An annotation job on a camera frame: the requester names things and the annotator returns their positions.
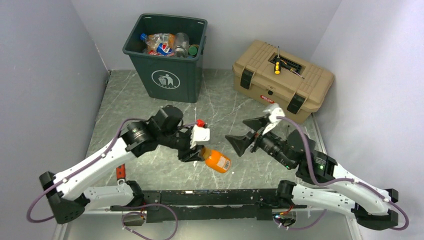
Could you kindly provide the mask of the orange bottle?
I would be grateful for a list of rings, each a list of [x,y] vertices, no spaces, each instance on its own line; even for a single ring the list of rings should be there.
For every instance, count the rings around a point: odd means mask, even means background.
[[[204,163],[218,173],[226,173],[231,167],[231,160],[217,150],[204,147],[201,150]]]

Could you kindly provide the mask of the pepsi bottle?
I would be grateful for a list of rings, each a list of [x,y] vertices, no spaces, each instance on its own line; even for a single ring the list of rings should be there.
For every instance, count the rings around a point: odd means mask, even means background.
[[[155,33],[147,35],[142,33],[139,38],[146,44],[146,49],[142,51],[144,54],[167,57],[174,55],[173,45],[176,38],[174,34]]]

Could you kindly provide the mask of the clear bottle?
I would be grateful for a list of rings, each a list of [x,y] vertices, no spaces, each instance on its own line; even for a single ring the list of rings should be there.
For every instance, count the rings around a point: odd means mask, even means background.
[[[190,47],[189,36],[184,32],[178,32],[175,35],[173,52],[175,57],[186,58]]]

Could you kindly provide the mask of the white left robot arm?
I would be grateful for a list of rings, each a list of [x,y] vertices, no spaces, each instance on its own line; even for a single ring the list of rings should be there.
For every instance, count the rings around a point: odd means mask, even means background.
[[[181,162],[202,161],[201,152],[210,140],[211,131],[205,123],[184,125],[183,116],[179,108],[167,105],[148,119],[126,119],[112,140],[96,153],[67,170],[43,173],[39,180],[56,222],[69,223],[89,209],[142,208],[145,195],[137,182],[128,180],[105,187],[95,187],[94,183],[158,146],[177,150]]]

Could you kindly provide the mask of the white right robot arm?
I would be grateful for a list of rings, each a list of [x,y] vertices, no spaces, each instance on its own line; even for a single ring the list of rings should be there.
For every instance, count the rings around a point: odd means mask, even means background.
[[[280,207],[308,205],[354,218],[367,229],[401,229],[397,190],[372,186],[331,156],[315,150],[315,142],[299,125],[286,138],[276,135],[273,128],[281,120],[280,116],[245,119],[248,133],[225,137],[238,156],[262,150],[286,169],[296,171],[302,184],[281,180],[276,188],[275,200]]]

